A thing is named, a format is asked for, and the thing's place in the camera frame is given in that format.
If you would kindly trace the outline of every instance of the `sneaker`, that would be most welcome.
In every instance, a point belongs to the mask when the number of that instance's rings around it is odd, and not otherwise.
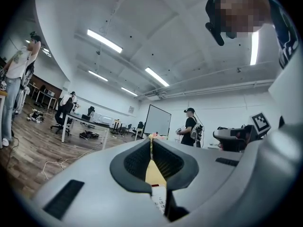
[[[9,146],[9,141],[6,138],[3,138],[2,145],[5,147]]]

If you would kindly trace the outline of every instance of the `ceiling light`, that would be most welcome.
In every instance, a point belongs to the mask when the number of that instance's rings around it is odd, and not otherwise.
[[[258,56],[258,47],[259,47],[259,32],[254,32],[251,36],[251,58],[250,65],[253,66],[257,62]]]
[[[130,94],[133,94],[133,95],[135,95],[135,96],[138,96],[136,93],[133,93],[133,92],[131,92],[131,91],[125,89],[124,87],[122,87],[121,89],[123,89],[123,90],[126,91],[126,92],[129,92]]]
[[[108,47],[114,49],[118,53],[121,53],[121,51],[123,50],[123,48],[119,47],[118,45],[114,44],[113,42],[109,41],[108,39],[104,38],[101,35],[98,35],[97,33],[89,29],[87,30],[87,34],[93,37],[94,39],[99,40],[101,43],[106,44]]]
[[[44,51],[44,50],[42,50],[42,52],[43,52],[44,54],[46,54],[48,57],[52,57],[51,54],[50,54],[49,52]]]
[[[149,67],[145,69],[146,72],[151,74],[154,78],[156,78],[161,84],[163,84],[165,87],[168,87],[169,84],[164,81],[160,76],[158,76],[153,70],[151,70]]]
[[[103,78],[103,77],[101,77],[100,75],[98,75],[98,74],[96,74],[96,73],[94,73],[94,72],[92,72],[92,71],[90,71],[90,70],[89,70],[89,73],[90,73],[90,74],[93,74],[93,75],[96,76],[96,77],[101,78],[101,79],[104,80],[104,81],[108,81],[106,78]]]

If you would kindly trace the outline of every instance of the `whiteboard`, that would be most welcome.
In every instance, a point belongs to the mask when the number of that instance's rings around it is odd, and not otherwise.
[[[150,105],[146,118],[144,133],[152,134],[158,132],[159,135],[168,135],[170,118],[170,113]]]

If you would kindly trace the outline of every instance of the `wooden floor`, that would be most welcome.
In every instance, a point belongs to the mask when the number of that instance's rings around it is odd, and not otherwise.
[[[61,133],[55,134],[56,129],[50,129],[51,125],[56,124],[54,119],[55,111],[51,109],[42,110],[47,113],[44,116],[45,121],[43,123],[27,121],[27,114],[31,113],[33,108],[41,110],[34,106],[33,102],[31,98],[27,98],[23,112],[14,120],[12,128],[15,137],[19,139],[19,146],[13,149],[7,167],[11,185],[27,197],[31,197],[47,181],[43,173],[43,168],[47,161],[62,162],[69,158],[79,157],[100,143],[100,139],[81,139],[79,133],[89,129],[79,122],[75,122],[71,132],[72,135],[67,136],[66,134],[65,142],[61,143]],[[104,134],[104,132],[97,129],[91,129],[91,131],[100,135]],[[117,147],[123,143],[133,141],[134,137],[131,137],[131,135],[129,133],[125,137],[117,136],[117,139],[114,139],[112,134],[109,133],[106,148]],[[0,163],[3,167],[8,162],[9,152],[17,143],[18,140],[14,139],[14,142],[9,147],[0,150]],[[102,144],[92,152],[101,149]],[[73,163],[73,161],[66,162],[65,166]],[[60,171],[61,167],[59,165],[48,164],[45,168],[48,178],[53,177]]]

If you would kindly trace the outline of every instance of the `backpack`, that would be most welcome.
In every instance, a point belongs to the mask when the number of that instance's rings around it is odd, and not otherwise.
[[[190,137],[193,139],[193,140],[196,140],[196,136],[197,136],[197,141],[200,141],[201,140],[201,135],[202,135],[202,126],[200,123],[197,122],[196,118],[195,117],[192,117],[194,118],[195,122],[196,122],[196,125],[192,128],[191,132],[190,132]]]

